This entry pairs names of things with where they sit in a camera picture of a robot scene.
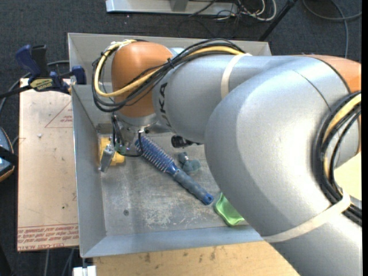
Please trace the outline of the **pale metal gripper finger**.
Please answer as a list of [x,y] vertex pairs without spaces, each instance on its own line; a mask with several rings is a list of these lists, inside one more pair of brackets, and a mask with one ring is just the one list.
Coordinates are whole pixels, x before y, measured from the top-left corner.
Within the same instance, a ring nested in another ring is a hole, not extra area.
[[106,172],[111,162],[113,160],[115,154],[115,148],[113,144],[109,143],[105,146],[105,148],[101,152],[101,160],[100,160],[100,171]]

